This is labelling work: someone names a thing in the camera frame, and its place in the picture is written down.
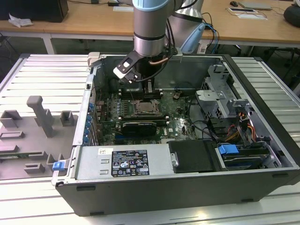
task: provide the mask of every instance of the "paper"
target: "paper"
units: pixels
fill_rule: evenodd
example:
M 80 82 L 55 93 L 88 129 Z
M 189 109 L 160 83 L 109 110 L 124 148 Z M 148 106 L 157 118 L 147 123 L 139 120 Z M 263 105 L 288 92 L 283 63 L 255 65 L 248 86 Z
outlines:
M 268 20 L 264 15 L 257 14 L 236 14 L 240 19 Z
M 114 11 L 133 12 L 133 7 L 114 6 Z
M 11 14 L 9 14 L 9 17 L 10 17 L 10 19 L 8 21 L 18 28 L 20 28 L 21 26 L 33 25 L 33 23 L 31 22 L 30 19 L 19 19 L 19 18 L 12 16 Z

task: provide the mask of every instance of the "motherboard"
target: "motherboard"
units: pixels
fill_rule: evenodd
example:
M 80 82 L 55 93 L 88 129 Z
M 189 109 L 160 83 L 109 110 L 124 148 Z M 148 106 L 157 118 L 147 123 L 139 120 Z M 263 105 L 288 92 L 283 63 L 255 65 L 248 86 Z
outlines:
M 149 101 L 122 99 L 118 94 L 101 96 L 97 102 L 99 142 L 101 145 L 157 144 L 197 139 L 188 119 L 190 98 L 174 96 L 174 91 Z

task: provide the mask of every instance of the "aluminum extrusion table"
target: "aluminum extrusion table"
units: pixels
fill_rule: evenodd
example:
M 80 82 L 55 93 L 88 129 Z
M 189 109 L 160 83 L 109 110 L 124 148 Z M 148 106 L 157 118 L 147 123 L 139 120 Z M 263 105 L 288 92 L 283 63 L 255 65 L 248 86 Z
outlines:
M 299 99 L 263 62 L 254 58 L 233 59 L 299 145 Z M 22 99 L 32 94 L 41 95 L 53 114 L 65 108 L 72 108 L 74 113 L 78 113 L 83 84 L 90 73 L 86 60 L 86 55 L 31 55 L 19 59 L 0 86 L 0 113 L 4 109 L 17 107 L 22 116 L 33 116 Z M 18 102 L 10 105 L 6 98 Z M 281 187 L 259 202 L 78 217 L 51 185 L 50 180 L 48 177 L 34 181 L 0 181 L 1 225 L 57 222 L 82 225 L 300 223 L 300 183 Z

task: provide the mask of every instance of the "blue connector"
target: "blue connector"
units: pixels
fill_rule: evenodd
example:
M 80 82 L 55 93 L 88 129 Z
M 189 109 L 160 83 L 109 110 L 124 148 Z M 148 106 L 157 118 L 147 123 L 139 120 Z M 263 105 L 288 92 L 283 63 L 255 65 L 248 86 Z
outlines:
M 89 142 L 89 138 L 88 137 L 83 137 L 83 142 L 84 143 L 88 143 Z
M 90 122 L 86 122 L 86 123 L 85 123 L 85 127 L 86 127 L 86 128 L 90 128 L 90 126 L 91 126 L 91 123 L 90 123 Z
M 223 154 L 238 154 L 239 150 L 234 144 L 222 144 L 218 147 L 221 155 Z
M 91 120 L 92 120 L 92 117 L 89 116 L 89 115 L 87 115 L 87 116 L 86 116 L 86 120 L 87 120 L 87 121 L 91 121 Z
M 53 171 L 64 171 L 65 170 L 65 162 L 55 162 L 52 166 Z
M 94 104 L 93 103 L 89 103 L 89 111 L 94 109 Z
M 89 129 L 85 129 L 84 132 L 83 132 L 84 135 L 89 135 L 89 133 L 90 133 Z

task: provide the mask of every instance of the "computer mouse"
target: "computer mouse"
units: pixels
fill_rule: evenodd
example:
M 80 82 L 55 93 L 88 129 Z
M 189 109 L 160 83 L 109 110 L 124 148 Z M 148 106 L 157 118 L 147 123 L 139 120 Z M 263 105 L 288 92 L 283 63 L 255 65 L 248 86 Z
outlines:
M 239 4 L 236 1 L 231 1 L 230 5 L 232 5 L 233 7 L 239 6 Z

